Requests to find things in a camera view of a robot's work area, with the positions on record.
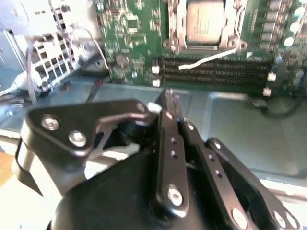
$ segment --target circuit board chip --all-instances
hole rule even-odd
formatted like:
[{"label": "circuit board chip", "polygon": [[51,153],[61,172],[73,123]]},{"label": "circuit board chip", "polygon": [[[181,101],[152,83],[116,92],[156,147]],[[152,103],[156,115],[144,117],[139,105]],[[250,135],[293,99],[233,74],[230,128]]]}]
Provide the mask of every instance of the circuit board chip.
[{"label": "circuit board chip", "polygon": [[187,41],[216,44],[226,24],[224,3],[218,1],[190,2],[187,7]]}]

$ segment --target black cable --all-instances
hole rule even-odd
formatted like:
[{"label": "black cable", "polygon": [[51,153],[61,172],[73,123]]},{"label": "black cable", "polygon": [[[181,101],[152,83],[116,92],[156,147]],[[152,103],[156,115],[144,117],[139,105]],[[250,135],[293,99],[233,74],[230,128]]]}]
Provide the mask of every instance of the black cable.
[{"label": "black cable", "polygon": [[91,91],[90,91],[90,93],[89,93],[89,95],[88,95],[88,97],[87,97],[87,99],[85,100],[84,103],[89,103],[89,102],[92,102],[92,101],[93,101],[93,99],[96,97],[96,95],[97,95],[97,93],[98,93],[98,91],[99,91],[100,86],[101,86],[103,83],[104,83],[103,80],[98,80],[98,81],[96,81],[96,82],[93,84],[93,86],[92,86],[92,88],[91,88]]},{"label": "black cable", "polygon": [[266,106],[266,107],[261,108],[261,113],[265,117],[272,118],[272,119],[285,119],[285,118],[292,116],[298,110],[298,108],[301,106],[303,99],[304,99],[304,95],[306,93],[306,88],[307,88],[307,80],[304,78],[304,84],[302,86],[300,86],[300,89],[299,89],[299,92],[297,94],[297,98],[295,100],[295,103],[289,110],[287,110],[285,112],[275,113],[275,112],[272,112]]}]

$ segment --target black plastic bracket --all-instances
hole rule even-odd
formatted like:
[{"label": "black plastic bracket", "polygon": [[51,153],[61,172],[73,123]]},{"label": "black plastic bracket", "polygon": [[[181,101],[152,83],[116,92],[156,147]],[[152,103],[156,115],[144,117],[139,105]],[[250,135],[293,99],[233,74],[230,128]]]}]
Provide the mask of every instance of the black plastic bracket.
[{"label": "black plastic bracket", "polygon": [[[149,113],[146,106],[136,100],[36,109],[28,114],[24,122],[20,143],[27,148],[28,157],[35,158],[36,162],[43,166],[62,196],[69,191],[71,194],[74,190],[78,197],[90,200],[92,206],[95,206],[96,202],[110,204],[105,209],[104,205],[99,204],[96,207],[83,206],[104,218],[106,226],[118,226],[120,216],[113,218],[109,214],[101,213],[121,206],[122,204],[115,203],[123,190],[129,188],[130,193],[124,194],[125,199],[133,207],[140,208],[134,214],[141,216],[141,222],[129,218],[132,224],[130,227],[134,229],[151,229],[152,226],[156,226],[155,229],[186,229],[183,225],[186,220],[188,223],[197,220],[198,226],[208,224],[214,226],[213,229],[223,230],[300,228],[295,217],[221,141],[213,138],[203,143],[197,128],[184,118],[180,98],[174,95],[172,90],[163,91],[156,103],[163,108],[159,115]],[[46,115],[56,118],[56,129],[48,130],[42,125],[42,119]],[[74,130],[86,137],[81,146],[75,145],[69,138]],[[101,145],[98,145],[102,149],[127,145],[134,140],[142,146],[142,151],[86,181],[84,165],[93,152],[94,157],[99,155],[99,151],[93,151],[98,133],[105,134]],[[152,164],[153,159],[156,160],[153,163],[156,168],[153,172],[148,172],[151,168],[147,166]],[[37,181],[40,172],[31,169],[29,172],[36,182],[35,189],[44,195],[44,183]],[[114,184],[122,177],[129,178],[129,183],[122,181],[124,185]],[[112,183],[103,187],[99,178],[104,178],[103,183]],[[145,192],[147,185],[144,185],[148,184],[148,178],[152,180],[149,183],[153,187],[149,189],[148,203],[151,205],[150,210],[158,214],[154,217],[151,212],[147,212],[149,204],[143,199],[148,199]],[[97,187],[89,192],[89,184],[95,184]],[[202,194],[195,194],[196,191],[201,191]],[[104,196],[101,196],[102,192],[106,192],[106,197],[111,197],[112,200],[106,201]],[[136,192],[142,198],[135,198]],[[84,217],[83,221],[70,215],[72,205],[77,204],[79,207],[80,200],[68,200],[69,205],[61,206],[60,210],[69,214],[60,215],[61,221],[57,223],[64,221],[70,227],[66,226],[65,229],[83,230],[84,226],[88,226],[88,218]],[[162,228],[161,222],[155,222],[156,218],[161,217],[160,214],[162,217],[171,217],[161,221],[168,226]],[[210,221],[203,219],[207,215],[210,216]],[[96,221],[95,229],[99,229],[101,223]]]},{"label": "black plastic bracket", "polygon": [[260,180],[218,139],[206,145],[216,152],[231,186],[248,199],[248,210],[260,229],[297,229],[295,217]]}]

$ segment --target capacitor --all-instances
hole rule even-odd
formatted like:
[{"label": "capacitor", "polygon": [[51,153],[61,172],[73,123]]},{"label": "capacitor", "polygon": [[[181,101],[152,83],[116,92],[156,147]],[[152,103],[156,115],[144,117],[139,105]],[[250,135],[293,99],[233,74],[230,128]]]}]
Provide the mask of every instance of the capacitor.
[{"label": "capacitor", "polygon": [[278,16],[278,12],[267,12],[266,20],[268,21],[276,21]]},{"label": "capacitor", "polygon": [[273,0],[273,1],[270,1],[269,3],[269,9],[270,10],[279,10],[279,7],[282,3],[282,0]]},{"label": "capacitor", "polygon": [[290,25],[290,31],[296,33],[299,30],[300,24],[299,22],[294,22]]},{"label": "capacitor", "polygon": [[294,16],[297,18],[301,18],[303,17],[305,13],[305,8],[304,7],[299,7],[294,11]]},{"label": "capacitor", "polygon": [[272,38],[272,35],[273,35],[272,33],[263,33],[261,35],[261,41],[269,42],[271,40],[271,38]]},{"label": "capacitor", "polygon": [[115,56],[115,63],[119,68],[125,69],[129,66],[129,58],[126,54],[118,53]]},{"label": "capacitor", "polygon": [[283,45],[286,47],[292,46],[294,43],[294,38],[288,37],[284,40]]},{"label": "capacitor", "polygon": [[268,42],[261,42],[259,44],[259,49],[268,50],[269,47],[270,47],[270,43],[268,43]]},{"label": "capacitor", "polygon": [[263,30],[266,32],[273,32],[274,27],[275,27],[275,23],[265,23],[263,25]]}]

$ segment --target green circuit board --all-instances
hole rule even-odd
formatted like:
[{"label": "green circuit board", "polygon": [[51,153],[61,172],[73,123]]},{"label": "green circuit board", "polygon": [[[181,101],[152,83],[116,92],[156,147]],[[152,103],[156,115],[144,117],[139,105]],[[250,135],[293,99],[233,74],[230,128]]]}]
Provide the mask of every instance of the green circuit board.
[{"label": "green circuit board", "polygon": [[[279,8],[272,9],[270,4],[276,1],[279,1]],[[163,42],[169,38],[168,4],[165,0],[96,0],[96,4],[107,61],[115,63],[119,53],[129,58],[125,68],[114,65],[110,71],[111,77],[122,83],[152,85],[156,78],[152,73],[152,66],[161,57],[198,60],[211,55],[206,52],[176,54],[164,48]],[[291,49],[297,51],[296,46],[285,47],[283,40],[287,36],[293,36],[289,26],[295,21],[293,12],[300,5],[298,1],[291,0],[248,0],[241,33],[241,39],[248,44],[247,49],[223,57],[222,60],[235,61],[236,64],[266,62],[267,68],[267,64],[273,64],[279,53],[286,53]],[[273,22],[272,16],[268,15],[272,12],[275,13]],[[301,55],[292,62],[302,62],[303,58],[304,55]],[[289,73],[286,70],[281,71],[283,78]],[[212,84],[204,84],[202,87],[210,89]]]}]

